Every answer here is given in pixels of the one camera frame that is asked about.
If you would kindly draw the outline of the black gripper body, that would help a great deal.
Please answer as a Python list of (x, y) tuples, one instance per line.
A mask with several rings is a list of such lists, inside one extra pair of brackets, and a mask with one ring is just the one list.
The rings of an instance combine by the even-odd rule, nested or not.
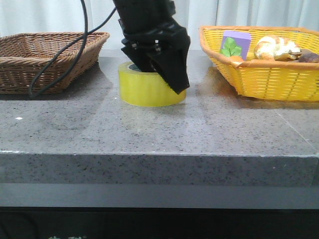
[(115, 0), (126, 54), (186, 54), (190, 37), (172, 0)]

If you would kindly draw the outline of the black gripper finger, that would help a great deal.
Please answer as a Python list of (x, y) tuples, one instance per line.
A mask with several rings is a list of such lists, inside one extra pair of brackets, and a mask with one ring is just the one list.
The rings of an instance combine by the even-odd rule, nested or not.
[(121, 51), (137, 66), (142, 72), (157, 72), (151, 57), (148, 53), (156, 53), (158, 44), (128, 44)]
[(186, 71), (187, 54), (188, 48), (169, 48), (147, 54), (155, 71), (178, 95), (189, 87)]

